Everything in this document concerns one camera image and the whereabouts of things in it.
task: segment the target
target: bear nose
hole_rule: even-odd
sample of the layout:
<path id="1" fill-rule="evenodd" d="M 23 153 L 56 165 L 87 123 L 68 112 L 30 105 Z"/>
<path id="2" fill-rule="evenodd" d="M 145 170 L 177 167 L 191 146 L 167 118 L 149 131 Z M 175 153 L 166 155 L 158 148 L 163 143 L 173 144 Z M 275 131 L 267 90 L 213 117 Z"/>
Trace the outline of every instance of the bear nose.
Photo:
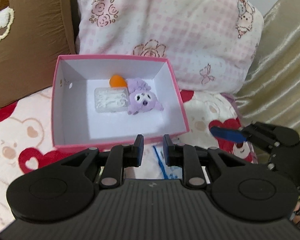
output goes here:
<path id="1" fill-rule="evenodd" d="M 4 157 L 6 157 L 7 159 L 10 159 L 10 160 L 12 160 L 14 157 L 16 157 L 16 151 L 8 146 L 3 147 L 2 154 Z"/>

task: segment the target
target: orange egg-shaped toy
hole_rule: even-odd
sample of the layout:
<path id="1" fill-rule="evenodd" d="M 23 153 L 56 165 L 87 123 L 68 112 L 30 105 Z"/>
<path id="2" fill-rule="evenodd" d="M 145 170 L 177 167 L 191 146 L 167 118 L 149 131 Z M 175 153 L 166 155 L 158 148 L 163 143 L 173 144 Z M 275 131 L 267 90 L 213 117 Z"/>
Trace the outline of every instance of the orange egg-shaped toy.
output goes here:
<path id="1" fill-rule="evenodd" d="M 113 75 L 109 81 L 110 87 L 119 88 L 119 87 L 128 87 L 126 81 L 122 76 Z"/>

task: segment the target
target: open cardboard box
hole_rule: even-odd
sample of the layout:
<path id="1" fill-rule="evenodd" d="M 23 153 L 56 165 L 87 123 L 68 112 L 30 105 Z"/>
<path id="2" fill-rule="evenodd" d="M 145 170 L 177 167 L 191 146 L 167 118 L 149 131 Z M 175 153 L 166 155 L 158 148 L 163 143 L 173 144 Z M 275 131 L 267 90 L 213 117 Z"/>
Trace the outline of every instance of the open cardboard box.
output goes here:
<path id="1" fill-rule="evenodd" d="M 94 90 L 110 87 L 118 74 L 142 78 L 151 86 L 164 110 L 128 115 L 127 111 L 97 113 Z M 145 143 L 161 142 L 164 134 L 189 131 L 178 85 L 167 59 L 121 55 L 60 55 L 52 92 L 52 141 L 63 152 L 89 147 L 100 151 L 133 143 L 142 134 Z"/>

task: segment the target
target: white pillow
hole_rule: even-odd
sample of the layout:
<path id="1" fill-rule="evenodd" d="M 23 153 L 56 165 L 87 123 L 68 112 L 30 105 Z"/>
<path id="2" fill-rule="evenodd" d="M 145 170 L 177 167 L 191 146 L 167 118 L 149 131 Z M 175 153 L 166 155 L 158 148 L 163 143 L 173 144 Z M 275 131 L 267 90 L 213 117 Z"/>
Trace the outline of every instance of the white pillow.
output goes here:
<path id="1" fill-rule="evenodd" d="M 184 90 L 237 92 L 261 37 L 247 0 L 78 0 L 79 54 L 167 57 Z"/>

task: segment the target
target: pillow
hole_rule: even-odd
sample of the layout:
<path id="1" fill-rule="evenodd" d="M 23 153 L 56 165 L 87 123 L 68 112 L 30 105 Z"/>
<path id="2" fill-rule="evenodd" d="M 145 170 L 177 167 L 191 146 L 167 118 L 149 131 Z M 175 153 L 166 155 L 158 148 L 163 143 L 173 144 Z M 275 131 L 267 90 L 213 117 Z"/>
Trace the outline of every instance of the pillow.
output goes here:
<path id="1" fill-rule="evenodd" d="M 263 17 L 247 0 L 78 0 L 79 54 L 167 57 L 184 90 L 237 92 Z"/>
<path id="2" fill-rule="evenodd" d="M 0 0 L 0 107 L 52 85 L 75 53 L 70 0 Z"/>

